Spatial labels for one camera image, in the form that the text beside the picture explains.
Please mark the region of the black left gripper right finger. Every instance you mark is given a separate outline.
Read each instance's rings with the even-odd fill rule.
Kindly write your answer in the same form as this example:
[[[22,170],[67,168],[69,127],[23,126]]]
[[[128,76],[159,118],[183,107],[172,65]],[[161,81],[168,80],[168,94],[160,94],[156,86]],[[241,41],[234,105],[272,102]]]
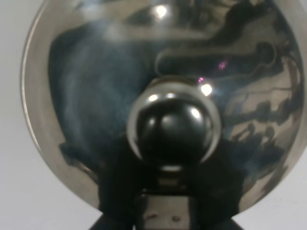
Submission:
[[[247,145],[222,140],[204,163],[193,168],[189,187],[197,201],[201,229],[239,213],[246,176]]]

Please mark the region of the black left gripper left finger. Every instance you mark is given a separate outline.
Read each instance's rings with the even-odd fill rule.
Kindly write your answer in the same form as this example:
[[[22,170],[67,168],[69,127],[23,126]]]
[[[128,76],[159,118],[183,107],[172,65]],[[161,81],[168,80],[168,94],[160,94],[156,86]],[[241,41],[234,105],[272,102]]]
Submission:
[[[104,230],[131,230],[135,221],[134,200],[143,188],[143,166],[127,141],[103,148],[99,161],[99,210]]]

